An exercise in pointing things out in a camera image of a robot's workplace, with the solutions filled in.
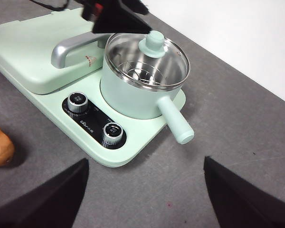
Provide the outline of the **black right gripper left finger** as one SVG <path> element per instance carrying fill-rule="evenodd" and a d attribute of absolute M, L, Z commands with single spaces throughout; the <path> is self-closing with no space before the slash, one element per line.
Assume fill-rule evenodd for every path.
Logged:
<path fill-rule="evenodd" d="M 0 207 L 0 228 L 70 228 L 89 175 L 86 158 L 25 195 Z"/>

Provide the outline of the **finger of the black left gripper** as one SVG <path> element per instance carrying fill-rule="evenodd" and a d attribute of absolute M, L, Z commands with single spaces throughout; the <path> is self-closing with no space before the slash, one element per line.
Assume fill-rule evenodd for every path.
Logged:
<path fill-rule="evenodd" d="M 123 0 L 123 4 L 135 13 L 148 14 L 148 8 L 140 0 Z"/>
<path fill-rule="evenodd" d="M 124 4 L 122 7 L 122 20 L 112 20 L 112 18 L 99 18 L 94 22 L 92 32 L 95 34 L 104 33 L 135 33 L 148 34 L 151 27 L 137 16 L 138 13 L 133 12 Z"/>

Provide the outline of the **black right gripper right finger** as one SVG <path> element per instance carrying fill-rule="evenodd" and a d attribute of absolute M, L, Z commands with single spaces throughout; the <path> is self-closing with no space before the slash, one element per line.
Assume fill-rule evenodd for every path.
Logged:
<path fill-rule="evenodd" d="M 209 199 L 222 228 L 285 228 L 285 202 L 260 190 L 214 159 L 204 159 Z"/>

